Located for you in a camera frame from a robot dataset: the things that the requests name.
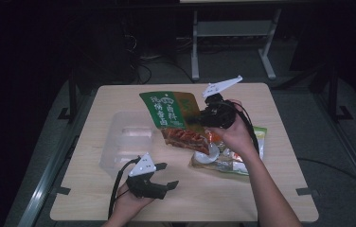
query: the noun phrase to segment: black cable on floor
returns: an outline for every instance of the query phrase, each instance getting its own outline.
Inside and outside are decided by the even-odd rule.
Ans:
[[[190,82],[192,82],[192,83],[195,82],[191,78],[191,76],[187,73],[187,71],[185,71],[185,69],[183,67],[179,66],[177,63],[168,62],[168,61],[162,61],[162,62],[149,62],[148,61],[148,62],[146,62],[146,64],[171,64],[171,65],[175,66],[176,68],[180,69],[185,74],[185,76],[187,76],[187,78],[190,80]]]
[[[323,166],[327,166],[329,168],[332,168],[332,169],[335,169],[337,171],[340,171],[344,174],[346,174],[348,177],[352,178],[353,180],[356,181],[356,176],[348,171],[345,171],[339,167],[336,167],[336,166],[332,166],[330,164],[327,164],[327,163],[324,163],[324,162],[320,162],[320,161],[317,161],[317,160],[313,160],[313,159],[308,159],[308,158],[297,158],[297,160],[299,161],[306,161],[306,162],[311,162],[311,163],[317,163],[317,164],[320,164],[320,165],[323,165]]]
[[[146,80],[142,80],[142,78],[140,77],[140,74],[137,73],[137,80],[138,80],[138,83],[139,83],[139,84],[146,84],[146,83],[148,83],[149,80],[151,80],[151,76],[152,76],[152,74],[151,74],[151,69],[150,69],[149,67],[143,65],[143,64],[138,64],[137,67],[145,68],[145,69],[149,72],[149,76],[148,76],[148,78],[147,78]]]

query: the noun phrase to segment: table leg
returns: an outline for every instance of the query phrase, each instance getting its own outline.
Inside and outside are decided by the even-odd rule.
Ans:
[[[267,77],[269,79],[276,79],[275,71],[273,70],[272,64],[270,64],[267,54],[269,53],[270,45],[272,44],[273,38],[276,33],[276,27],[278,24],[278,19],[280,14],[281,14],[281,9],[277,9],[273,17],[273,21],[270,24],[270,28],[267,34],[266,45],[264,45],[262,49],[258,50],[258,54],[260,55],[261,62],[263,63],[264,69],[266,70]]]
[[[198,11],[193,13],[193,39],[192,39],[192,79],[199,80],[198,65]]]

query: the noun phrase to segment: right hand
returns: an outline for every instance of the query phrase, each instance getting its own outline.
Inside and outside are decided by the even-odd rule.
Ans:
[[[242,112],[240,101],[230,99],[230,101],[237,103],[235,107],[238,111]],[[248,154],[254,152],[257,153],[255,147],[252,143],[251,136],[246,129],[245,123],[242,121],[240,116],[237,114],[235,122],[228,129],[221,128],[206,128],[209,131],[217,133],[222,141],[234,152],[238,153],[239,156],[247,156]]]

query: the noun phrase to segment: finger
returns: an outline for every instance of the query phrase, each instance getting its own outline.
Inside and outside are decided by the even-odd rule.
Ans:
[[[223,132],[225,131],[225,129],[221,129],[221,128],[206,128],[206,129],[218,134],[219,136],[223,136]]]

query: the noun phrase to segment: metal frame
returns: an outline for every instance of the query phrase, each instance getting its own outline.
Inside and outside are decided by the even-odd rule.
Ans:
[[[352,167],[355,170],[356,173],[356,149],[352,146],[350,141],[347,139],[346,133],[343,131],[341,126],[338,124],[337,119],[333,119],[331,113],[327,111],[328,109],[328,103],[324,100],[324,98],[321,95],[314,95],[314,98],[316,99],[316,103],[322,110],[322,113],[324,113],[324,116],[327,119],[327,122],[337,135],[337,138],[343,145],[345,152],[352,163]]]
[[[88,97],[82,97],[80,106],[82,108],[87,108]],[[34,226],[37,217],[39,216],[45,200],[50,193],[52,184],[54,183],[62,165],[64,163],[65,157],[68,154],[69,148],[74,144],[77,134],[80,134],[81,129],[86,120],[86,116],[83,115],[84,112],[76,112],[74,114],[74,122],[70,124],[69,122],[64,129],[64,138],[60,141],[58,149],[55,149],[51,154],[48,164],[45,167],[42,178],[36,186],[33,195],[30,199],[27,208],[22,215],[18,227]]]
[[[268,53],[276,33],[281,9],[276,9],[273,20],[265,21],[215,21],[199,22],[198,12],[193,13],[193,38],[192,38],[192,79],[199,80],[198,37],[213,36],[266,36],[267,41],[262,49],[258,50],[261,62],[269,79],[276,79],[276,74],[270,64]]]

